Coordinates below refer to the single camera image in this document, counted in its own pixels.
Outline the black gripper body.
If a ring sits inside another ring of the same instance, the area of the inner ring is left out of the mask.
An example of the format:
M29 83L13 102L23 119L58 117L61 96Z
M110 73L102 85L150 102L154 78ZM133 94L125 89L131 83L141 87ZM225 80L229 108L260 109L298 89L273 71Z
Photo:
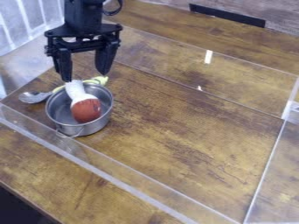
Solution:
M62 48L67 48L73 53L86 51L107 51L113 53L121 46L121 24L103 24L93 33L79 32L67 24L49 30L45 36L49 39L45 47L46 54L55 56Z

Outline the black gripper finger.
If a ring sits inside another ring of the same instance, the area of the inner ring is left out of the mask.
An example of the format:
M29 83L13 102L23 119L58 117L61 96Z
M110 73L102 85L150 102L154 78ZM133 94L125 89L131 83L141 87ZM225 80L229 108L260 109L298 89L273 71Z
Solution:
M119 42L113 41L97 50L95 66L101 74L107 75L117 57Z
M54 56L54 65L57 72L61 74L62 80L65 82L71 82L73 76L73 60L71 51L67 48L61 48Z

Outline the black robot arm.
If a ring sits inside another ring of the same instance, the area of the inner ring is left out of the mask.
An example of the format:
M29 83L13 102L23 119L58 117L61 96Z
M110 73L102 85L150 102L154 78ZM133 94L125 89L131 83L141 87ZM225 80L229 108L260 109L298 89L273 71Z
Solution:
M49 44L46 54L53 57L57 73L62 80L73 80L74 53L95 51L95 67L101 74L107 75L121 47L121 24L103 24L102 15L115 16L123 8L123 0L118 0L119 7L105 10L107 0L66 0L65 24L49 30L45 36Z

